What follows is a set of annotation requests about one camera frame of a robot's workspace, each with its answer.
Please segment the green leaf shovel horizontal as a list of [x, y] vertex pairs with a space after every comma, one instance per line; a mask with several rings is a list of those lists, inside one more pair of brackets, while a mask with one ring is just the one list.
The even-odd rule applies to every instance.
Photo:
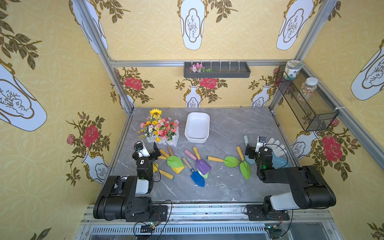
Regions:
[[241, 161], [235, 157], [228, 156], [224, 159], [208, 156], [209, 161], [224, 163], [229, 168], [235, 168], [240, 165]]

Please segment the purple shovel pink handle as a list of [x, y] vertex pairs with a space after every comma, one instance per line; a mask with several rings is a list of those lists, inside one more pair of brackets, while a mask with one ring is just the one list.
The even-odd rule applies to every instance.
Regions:
[[185, 150], [185, 153], [191, 157], [193, 160], [196, 161], [196, 167], [201, 171], [203, 175], [206, 173], [209, 173], [210, 170], [212, 169], [211, 166], [205, 161], [205, 160], [198, 160], [195, 153], [191, 153], [189, 150]]

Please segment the blue metal shovel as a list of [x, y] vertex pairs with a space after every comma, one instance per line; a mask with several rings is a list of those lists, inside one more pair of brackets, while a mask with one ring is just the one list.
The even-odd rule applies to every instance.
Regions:
[[182, 161], [185, 163], [185, 165], [189, 168], [191, 171], [191, 179], [199, 186], [204, 187], [205, 186], [205, 179], [197, 172], [195, 171], [192, 166], [189, 164], [188, 160], [185, 157], [182, 157]]

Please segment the light blue small shovel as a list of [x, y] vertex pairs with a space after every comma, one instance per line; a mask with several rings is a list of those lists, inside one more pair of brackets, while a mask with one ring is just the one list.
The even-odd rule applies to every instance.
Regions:
[[[244, 135], [244, 142], [245, 142], [245, 146], [247, 147], [249, 145], [249, 139], [247, 135]], [[244, 154], [244, 158], [245, 158], [245, 161], [250, 165], [255, 164], [255, 160], [250, 159], [248, 155]]]

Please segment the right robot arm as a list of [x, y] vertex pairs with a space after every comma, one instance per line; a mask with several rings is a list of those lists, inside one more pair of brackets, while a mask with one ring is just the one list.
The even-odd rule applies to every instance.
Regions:
[[287, 184], [288, 193], [266, 196], [261, 205], [247, 205], [250, 221], [287, 221], [289, 211], [327, 209], [336, 205], [336, 195], [314, 166], [273, 167], [273, 150], [247, 145], [245, 155], [256, 161], [257, 176], [266, 184]]

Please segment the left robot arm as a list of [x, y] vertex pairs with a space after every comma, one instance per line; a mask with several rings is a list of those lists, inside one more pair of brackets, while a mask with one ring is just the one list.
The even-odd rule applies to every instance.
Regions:
[[164, 222], [168, 216], [168, 206], [153, 205], [146, 197], [154, 185], [154, 162], [160, 156], [157, 144], [148, 152], [144, 142], [134, 145], [132, 158], [136, 162], [135, 176], [109, 176], [94, 204], [93, 217], [106, 221], [126, 220], [126, 222]]

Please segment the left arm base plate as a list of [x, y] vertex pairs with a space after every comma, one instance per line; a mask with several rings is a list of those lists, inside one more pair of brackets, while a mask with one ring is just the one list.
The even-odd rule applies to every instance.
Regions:
[[153, 210], [145, 213], [130, 214], [126, 222], [155, 222], [165, 223], [168, 219], [168, 206], [155, 206]]

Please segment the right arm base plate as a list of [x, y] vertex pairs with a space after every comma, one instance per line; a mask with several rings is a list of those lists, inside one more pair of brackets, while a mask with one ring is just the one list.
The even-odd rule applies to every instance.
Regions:
[[250, 221], [289, 221], [288, 211], [276, 211], [266, 205], [246, 205], [246, 215]]

